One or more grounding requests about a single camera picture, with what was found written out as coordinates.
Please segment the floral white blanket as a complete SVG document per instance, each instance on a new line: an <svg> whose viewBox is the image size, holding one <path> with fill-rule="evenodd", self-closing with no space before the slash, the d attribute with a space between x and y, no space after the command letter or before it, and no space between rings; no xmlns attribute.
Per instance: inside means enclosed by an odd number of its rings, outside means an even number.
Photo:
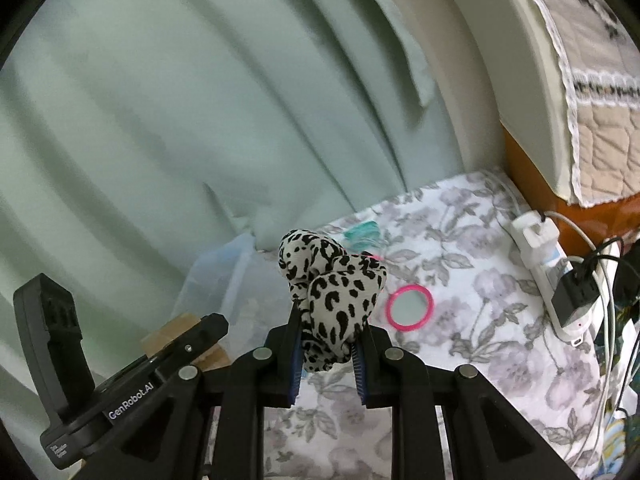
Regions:
<svg viewBox="0 0 640 480"><path fill-rule="evenodd" d="M499 170L462 174L384 200L326 224L343 233L373 220L381 230L386 292L418 284L433 295L432 318L413 332L390 330L396 346L426 364L475 366L580 478L601 463L593 427L603 378L590 341L577 347L552 330L544 300L506 230L526 211ZM360 402L349 365L308 374L295 405L265 414L269 479L386 479L390 412Z"/></svg>

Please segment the clear tape roll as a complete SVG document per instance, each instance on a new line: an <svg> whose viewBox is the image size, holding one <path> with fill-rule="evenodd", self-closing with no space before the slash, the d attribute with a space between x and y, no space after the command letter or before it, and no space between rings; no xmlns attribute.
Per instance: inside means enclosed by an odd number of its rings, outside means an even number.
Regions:
<svg viewBox="0 0 640 480"><path fill-rule="evenodd" d="M220 341L228 332L228 322L221 314L199 318L193 313L178 314L155 332L144 336L141 348L148 358L171 351L172 356L185 358L188 364L209 372L231 364Z"/></svg>

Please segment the white plug adapter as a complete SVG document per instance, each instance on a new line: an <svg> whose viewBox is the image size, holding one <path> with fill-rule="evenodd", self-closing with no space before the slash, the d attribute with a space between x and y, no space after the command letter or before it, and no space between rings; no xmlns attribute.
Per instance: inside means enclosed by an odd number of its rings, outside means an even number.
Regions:
<svg viewBox="0 0 640 480"><path fill-rule="evenodd" d="M548 217L537 211L529 211L520 218L524 245L533 252L553 252L560 231Z"/></svg>

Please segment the leopard print scrunchie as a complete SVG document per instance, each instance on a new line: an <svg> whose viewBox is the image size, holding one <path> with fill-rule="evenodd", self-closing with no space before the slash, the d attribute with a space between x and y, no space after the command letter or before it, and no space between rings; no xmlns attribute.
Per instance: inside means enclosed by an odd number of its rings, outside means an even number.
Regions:
<svg viewBox="0 0 640 480"><path fill-rule="evenodd" d="M295 229L281 238L278 266L302 321L303 367L328 372L352 358L386 285L382 262L326 235Z"/></svg>

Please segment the pink round mirror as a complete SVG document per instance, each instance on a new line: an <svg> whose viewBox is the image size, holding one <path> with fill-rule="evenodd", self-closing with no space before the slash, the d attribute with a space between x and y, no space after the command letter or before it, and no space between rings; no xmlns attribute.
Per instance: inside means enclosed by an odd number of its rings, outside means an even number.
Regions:
<svg viewBox="0 0 640 480"><path fill-rule="evenodd" d="M433 316L435 301L431 292L418 284L398 288L387 299L386 321L395 330L420 330Z"/></svg>

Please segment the clear plastic storage bin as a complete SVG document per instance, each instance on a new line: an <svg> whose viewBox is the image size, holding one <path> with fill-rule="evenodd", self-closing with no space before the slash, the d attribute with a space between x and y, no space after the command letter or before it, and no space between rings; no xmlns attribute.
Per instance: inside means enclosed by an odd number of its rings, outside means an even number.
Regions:
<svg viewBox="0 0 640 480"><path fill-rule="evenodd" d="M255 237L244 233L198 257L171 315L223 315L229 329L219 344L234 360L262 346L273 327L288 322L291 309L288 282L277 261L258 252Z"/></svg>

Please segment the green curtain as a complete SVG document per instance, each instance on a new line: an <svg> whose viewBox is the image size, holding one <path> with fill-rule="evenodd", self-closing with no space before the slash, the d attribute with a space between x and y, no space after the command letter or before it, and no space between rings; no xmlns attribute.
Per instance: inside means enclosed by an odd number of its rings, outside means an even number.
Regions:
<svg viewBox="0 0 640 480"><path fill-rule="evenodd" d="M47 417L12 297L75 297L93 375L134 359L205 249L259 248L458 174L392 0L48 0L1 71L1 418L40 477Z"/></svg>

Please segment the white bed headboard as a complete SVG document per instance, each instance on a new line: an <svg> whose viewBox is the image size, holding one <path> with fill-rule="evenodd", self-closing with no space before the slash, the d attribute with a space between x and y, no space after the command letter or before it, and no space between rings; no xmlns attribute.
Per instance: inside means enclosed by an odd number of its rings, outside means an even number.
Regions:
<svg viewBox="0 0 640 480"><path fill-rule="evenodd" d="M454 0L480 50L506 140L570 203L573 153L558 55L533 0Z"/></svg>

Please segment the teal bangle stack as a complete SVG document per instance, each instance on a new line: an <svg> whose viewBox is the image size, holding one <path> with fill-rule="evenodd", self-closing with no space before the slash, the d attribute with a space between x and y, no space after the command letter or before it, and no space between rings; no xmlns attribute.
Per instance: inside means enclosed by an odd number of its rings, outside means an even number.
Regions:
<svg viewBox="0 0 640 480"><path fill-rule="evenodd" d="M352 252L373 252L381 246L381 230L373 221L366 221L343 233L344 245Z"/></svg>

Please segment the black power adapter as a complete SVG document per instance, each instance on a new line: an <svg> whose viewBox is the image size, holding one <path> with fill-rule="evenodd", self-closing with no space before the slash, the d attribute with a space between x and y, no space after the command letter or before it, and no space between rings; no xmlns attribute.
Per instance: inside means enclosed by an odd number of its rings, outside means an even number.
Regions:
<svg viewBox="0 0 640 480"><path fill-rule="evenodd" d="M551 300L560 326L565 328L584 316L600 296L590 266L581 264L563 274Z"/></svg>

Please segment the white power strip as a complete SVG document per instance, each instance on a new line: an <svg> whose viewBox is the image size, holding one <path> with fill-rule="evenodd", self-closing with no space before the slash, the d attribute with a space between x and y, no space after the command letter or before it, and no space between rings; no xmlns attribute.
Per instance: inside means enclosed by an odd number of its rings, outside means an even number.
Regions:
<svg viewBox="0 0 640 480"><path fill-rule="evenodd" d="M516 247L520 250L522 263L524 263L526 269L533 275L541 297L544 300L544 306L546 307L555 335L566 344L577 347L589 336L593 337L603 321L605 308L608 306L608 300L610 300L610 295L606 289L605 273L592 270L593 277L596 279L600 288L600 298L584 316L578 318L574 323L565 328L561 327L552 307L552 296L560 277L576 268L576 266L580 266L581 263L570 260L570 257L564 252L564 249L560 245L559 240L556 242L553 252L533 252L527 249L521 233L522 222L520 218L522 215L523 214L511 222L508 231L513 237Z"/></svg>

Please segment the quilted beige cover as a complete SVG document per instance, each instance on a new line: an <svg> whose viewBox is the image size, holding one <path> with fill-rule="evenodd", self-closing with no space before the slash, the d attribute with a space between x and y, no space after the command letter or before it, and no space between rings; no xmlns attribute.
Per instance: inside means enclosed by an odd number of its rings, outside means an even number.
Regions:
<svg viewBox="0 0 640 480"><path fill-rule="evenodd" d="M604 0L533 0L561 72L583 207L639 193L639 49Z"/></svg>

